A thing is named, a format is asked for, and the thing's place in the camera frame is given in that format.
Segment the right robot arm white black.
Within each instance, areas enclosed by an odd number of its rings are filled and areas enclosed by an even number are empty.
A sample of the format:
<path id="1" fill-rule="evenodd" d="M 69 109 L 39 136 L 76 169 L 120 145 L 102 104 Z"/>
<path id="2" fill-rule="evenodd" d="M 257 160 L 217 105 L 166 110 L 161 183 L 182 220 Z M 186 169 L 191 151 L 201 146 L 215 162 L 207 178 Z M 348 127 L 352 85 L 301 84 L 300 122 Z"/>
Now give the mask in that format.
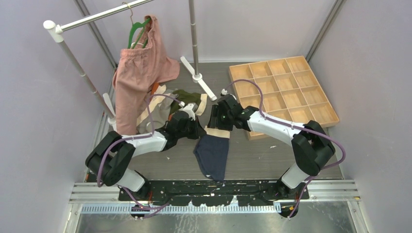
<path id="1" fill-rule="evenodd" d="M 278 194 L 285 199 L 295 195 L 297 187 L 307 178 L 317 176 L 336 152 L 318 122 L 296 123 L 271 116 L 257 107 L 242 107 L 232 94 L 223 95 L 212 105 L 207 126 L 263 133 L 290 146 L 295 163 L 276 182 Z"/>

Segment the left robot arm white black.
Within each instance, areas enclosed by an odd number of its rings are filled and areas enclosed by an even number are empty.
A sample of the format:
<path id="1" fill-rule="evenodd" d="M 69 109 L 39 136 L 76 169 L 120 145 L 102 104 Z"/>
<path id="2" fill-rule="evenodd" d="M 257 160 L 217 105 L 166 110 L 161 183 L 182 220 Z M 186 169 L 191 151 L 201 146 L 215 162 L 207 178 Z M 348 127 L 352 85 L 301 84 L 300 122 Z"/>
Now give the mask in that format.
<path id="1" fill-rule="evenodd" d="M 149 187 L 144 176 L 129 169 L 132 158 L 166 151 L 181 138 L 198 139 L 205 134 L 197 116 L 177 111 L 153 133 L 127 136 L 116 131 L 108 132 L 86 158 L 85 165 L 98 176 L 98 184 L 125 187 L 135 199 L 144 200 L 149 195 Z"/>

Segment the navy underwear cream waistband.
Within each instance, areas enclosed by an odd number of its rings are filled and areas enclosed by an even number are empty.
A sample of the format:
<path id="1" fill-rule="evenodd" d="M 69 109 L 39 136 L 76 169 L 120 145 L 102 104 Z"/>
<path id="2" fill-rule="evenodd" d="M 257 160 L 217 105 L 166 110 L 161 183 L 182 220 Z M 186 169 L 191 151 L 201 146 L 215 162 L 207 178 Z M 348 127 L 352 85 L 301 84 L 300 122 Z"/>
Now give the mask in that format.
<path id="1" fill-rule="evenodd" d="M 222 182 L 225 177 L 229 153 L 230 131 L 205 127 L 203 135 L 194 148 L 201 173 L 208 179 Z"/>

